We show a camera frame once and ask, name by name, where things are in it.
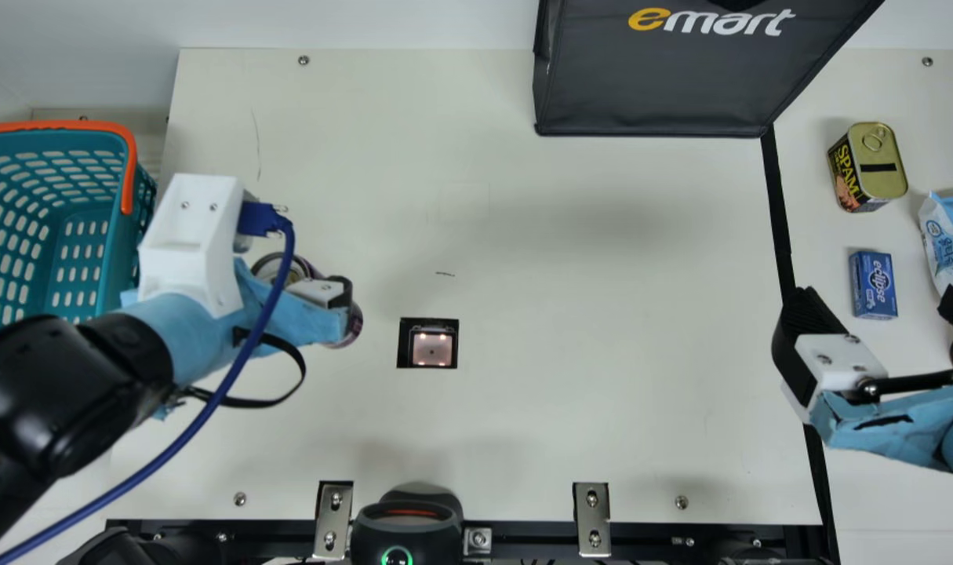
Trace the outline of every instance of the metal screw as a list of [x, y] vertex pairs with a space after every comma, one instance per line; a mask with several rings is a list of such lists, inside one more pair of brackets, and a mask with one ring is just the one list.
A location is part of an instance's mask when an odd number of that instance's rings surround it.
[[483, 535], [483, 532], [479, 532], [479, 530], [473, 532], [472, 535], [469, 536], [469, 541], [471, 541], [476, 547], [486, 547], [486, 536]]

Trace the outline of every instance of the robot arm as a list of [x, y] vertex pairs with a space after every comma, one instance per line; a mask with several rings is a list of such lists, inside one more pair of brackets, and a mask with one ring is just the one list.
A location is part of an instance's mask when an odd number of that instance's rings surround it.
[[[56, 480], [235, 360], [233, 330], [253, 326], [271, 287], [233, 248], [287, 222], [243, 196], [236, 179], [175, 176], [140, 244], [138, 301], [77, 326], [40, 315], [0, 330], [0, 537]], [[266, 333], [303, 346], [360, 329], [350, 280], [306, 278]]]
[[[953, 324], [953, 286], [940, 314]], [[773, 335], [784, 393], [825, 446], [953, 472], [953, 370], [889, 378], [814, 289], [785, 302]], [[882, 401], [885, 394], [914, 392]]]

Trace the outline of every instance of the metal clamp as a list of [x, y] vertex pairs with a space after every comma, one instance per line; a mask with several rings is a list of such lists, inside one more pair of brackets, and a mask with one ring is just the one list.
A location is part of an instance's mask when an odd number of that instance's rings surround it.
[[580, 557], [611, 557], [608, 483], [573, 484], [573, 521]]
[[493, 530], [466, 528], [463, 535], [462, 555], [464, 557], [490, 555], [490, 550], [493, 549]]
[[353, 498], [354, 485], [350, 483], [319, 483], [312, 559], [341, 561], [347, 555], [347, 525], [351, 522]]

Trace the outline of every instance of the blue box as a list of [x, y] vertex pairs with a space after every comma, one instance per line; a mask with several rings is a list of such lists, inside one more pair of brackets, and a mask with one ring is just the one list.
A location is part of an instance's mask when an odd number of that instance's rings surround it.
[[891, 254], [857, 251], [849, 255], [849, 273], [853, 279], [853, 314], [857, 318], [898, 318]]

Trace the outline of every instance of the teal plastic basket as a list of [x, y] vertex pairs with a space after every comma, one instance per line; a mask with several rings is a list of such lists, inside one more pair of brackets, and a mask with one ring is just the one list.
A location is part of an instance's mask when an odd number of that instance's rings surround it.
[[0, 125], [0, 328], [120, 307], [155, 204], [136, 154], [131, 133], [109, 122]]

